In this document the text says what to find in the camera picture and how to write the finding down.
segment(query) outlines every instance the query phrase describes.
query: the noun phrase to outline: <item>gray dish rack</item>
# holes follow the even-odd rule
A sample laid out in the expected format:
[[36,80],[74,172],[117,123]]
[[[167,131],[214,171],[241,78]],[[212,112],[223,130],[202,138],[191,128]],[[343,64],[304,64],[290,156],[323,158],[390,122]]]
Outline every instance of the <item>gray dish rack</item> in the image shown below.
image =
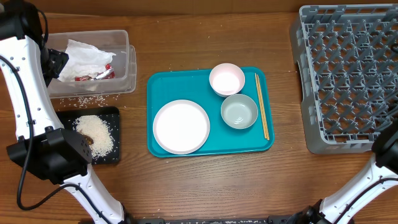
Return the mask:
[[398,4],[300,8],[290,41],[311,152],[368,151],[398,117],[397,20]]

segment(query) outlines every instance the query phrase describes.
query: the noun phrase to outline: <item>bowl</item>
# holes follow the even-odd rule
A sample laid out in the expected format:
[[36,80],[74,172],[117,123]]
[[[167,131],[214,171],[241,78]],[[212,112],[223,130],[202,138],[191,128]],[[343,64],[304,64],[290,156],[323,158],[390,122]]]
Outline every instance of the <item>bowl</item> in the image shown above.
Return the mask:
[[157,112],[153,130],[156,142],[164,150],[173,154],[188,154],[206,142],[210,120],[197,103],[175,100]]
[[229,96],[221,105],[221,117],[227,125],[235,129],[252,126],[258,114],[257,104],[243,94]]
[[244,73],[238,66],[231,63],[217,65],[210,72],[212,89],[222,97],[239,93],[244,86]]

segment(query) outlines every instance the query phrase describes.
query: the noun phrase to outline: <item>teal tray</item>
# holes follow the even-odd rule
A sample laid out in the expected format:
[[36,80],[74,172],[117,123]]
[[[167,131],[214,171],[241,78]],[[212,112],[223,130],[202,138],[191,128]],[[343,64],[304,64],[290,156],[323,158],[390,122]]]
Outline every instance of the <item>teal tray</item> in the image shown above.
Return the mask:
[[[269,141],[264,139],[260,111],[256,122],[247,129],[233,129],[223,121],[221,104],[225,98],[218,96],[211,88],[209,83],[210,69],[159,72],[154,74],[147,84],[147,143],[150,153],[154,156],[165,158],[260,152],[269,149],[274,143],[275,134],[274,126],[272,125],[266,77],[260,69],[255,67],[243,67],[242,70],[246,81],[240,93],[250,96],[260,110],[254,73],[259,75],[267,116]],[[152,129],[155,115],[161,107],[173,100],[191,100],[196,102],[209,116],[210,134],[208,139],[200,149],[191,154],[171,154],[162,149],[155,140]]]

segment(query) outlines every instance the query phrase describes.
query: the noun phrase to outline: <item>plastic crate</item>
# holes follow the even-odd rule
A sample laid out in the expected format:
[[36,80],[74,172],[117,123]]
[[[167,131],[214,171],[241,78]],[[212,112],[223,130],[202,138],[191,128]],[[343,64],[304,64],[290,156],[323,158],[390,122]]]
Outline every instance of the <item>plastic crate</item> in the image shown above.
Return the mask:
[[125,30],[104,30],[50,34],[47,48],[65,51],[68,39],[94,45],[100,50],[112,52],[111,66],[115,78],[108,80],[61,82],[53,79],[48,87],[51,98],[108,95],[130,93],[136,88],[136,51],[129,45]]
[[303,6],[290,28],[313,153],[364,152],[398,112],[398,4]]

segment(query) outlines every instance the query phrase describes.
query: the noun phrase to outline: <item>chopsticks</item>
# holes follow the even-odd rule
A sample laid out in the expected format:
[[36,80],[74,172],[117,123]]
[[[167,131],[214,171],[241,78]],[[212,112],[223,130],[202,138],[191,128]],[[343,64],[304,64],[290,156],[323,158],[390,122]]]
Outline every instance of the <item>chopsticks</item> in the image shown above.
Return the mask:
[[264,110],[264,102],[262,100],[260,78],[259,78],[259,75],[257,75],[256,73],[254,74],[254,76],[256,78],[257,94],[259,96],[259,104],[260,104],[262,128],[264,130],[264,137],[265,137],[266,140],[269,140],[268,126],[267,126],[267,117],[266,117],[266,111]]

